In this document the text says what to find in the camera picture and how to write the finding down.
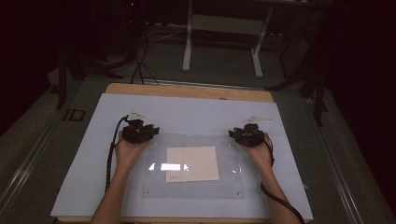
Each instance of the transparent plastic panel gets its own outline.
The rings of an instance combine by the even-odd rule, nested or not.
[[[156,135],[148,148],[141,196],[175,199],[244,199],[239,151],[232,140],[226,135],[172,133]],[[214,147],[219,179],[167,182],[167,172],[188,175],[191,170],[189,164],[168,162],[167,151],[170,147]]]

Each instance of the white table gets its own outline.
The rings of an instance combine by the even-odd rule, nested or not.
[[[252,115],[267,117],[271,123],[259,124],[268,132],[274,143],[276,162],[274,171],[278,182],[288,196],[290,203],[302,214],[305,220],[313,219],[304,187],[298,173],[288,138],[276,104],[263,103],[270,94],[263,91],[230,91],[205,88],[152,87],[115,84],[108,92],[138,92],[149,95],[162,92],[163,95],[193,94],[209,95],[214,99],[186,97],[163,97],[130,94],[103,94],[92,116],[91,123],[84,135],[78,153],[70,167],[59,192],[51,215],[61,221],[89,221],[97,204],[105,192],[106,158],[109,143],[118,120],[135,110],[146,116],[145,123],[159,126],[160,134],[215,135],[227,138],[228,130],[242,127],[243,119]],[[217,100],[219,95],[241,98],[260,95],[256,102]],[[266,197],[261,193],[260,179],[248,155],[239,151],[236,156],[242,176],[243,197],[222,198],[150,198],[145,197],[145,169],[148,153],[145,150],[131,172],[121,221],[128,222],[264,222],[269,220]]]

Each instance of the white paper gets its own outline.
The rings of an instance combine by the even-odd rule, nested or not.
[[[179,167],[166,171],[166,182],[219,180],[214,147],[169,147],[166,152],[168,164]]]

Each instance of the black cable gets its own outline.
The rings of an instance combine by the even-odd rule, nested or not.
[[[140,44],[140,43],[138,43],[138,45],[140,45],[142,48],[143,48],[143,56],[142,56],[142,59],[140,60],[140,62],[138,62],[137,63],[137,67],[136,67],[136,69],[134,70],[134,74],[132,75],[132,78],[131,78],[131,84],[134,84],[134,76],[136,75],[136,72],[137,72],[137,70],[139,71],[139,74],[140,74],[140,78],[142,79],[142,84],[144,85],[145,84],[145,81],[143,80],[143,77],[142,77],[142,71],[141,71],[141,68],[140,68],[140,65],[142,64],[142,62],[145,60],[145,58],[146,58],[146,47],[145,46],[143,46],[142,44]]]
[[[114,151],[114,148],[121,142],[121,141],[119,141],[116,144],[117,133],[119,131],[119,127],[120,127],[121,123],[124,120],[127,120],[127,118],[128,118],[128,116],[125,116],[122,119],[120,119],[119,123],[117,124],[116,131],[114,132],[113,141],[110,144],[110,150],[108,151],[108,157],[107,157],[106,189],[105,189],[105,191],[107,190],[108,186],[110,185],[111,161],[113,159],[113,151]]]
[[[267,195],[269,198],[271,198],[272,200],[282,204],[283,206],[285,206],[286,208],[288,208],[292,213],[294,213],[294,215],[297,216],[297,218],[299,219],[300,223],[304,224],[304,219],[301,216],[301,214],[297,211],[297,209],[295,209],[293,206],[291,206],[290,203],[283,201],[282,199],[276,197],[274,194],[268,192],[268,190],[264,187],[264,185],[262,183],[260,183],[260,188],[262,189],[262,192]]]
[[[53,219],[52,224],[56,224],[58,222],[58,218],[56,217],[55,219]]]
[[[157,70],[148,67],[148,66],[145,64],[145,62],[142,62],[142,64],[143,64],[143,66],[146,68],[146,71],[148,71],[149,77],[147,77],[147,78],[152,78],[152,79],[154,79],[154,81],[157,83],[157,85],[160,85],[160,83],[158,83],[157,78],[155,78],[155,77],[158,75]]]
[[[267,143],[267,141],[265,141],[265,136],[268,137],[268,140],[270,141],[270,144]],[[270,155],[271,155],[271,166],[274,165],[274,144],[272,143],[272,140],[270,138],[270,136],[265,133],[264,134],[264,144],[268,147],[268,149],[270,150]]]

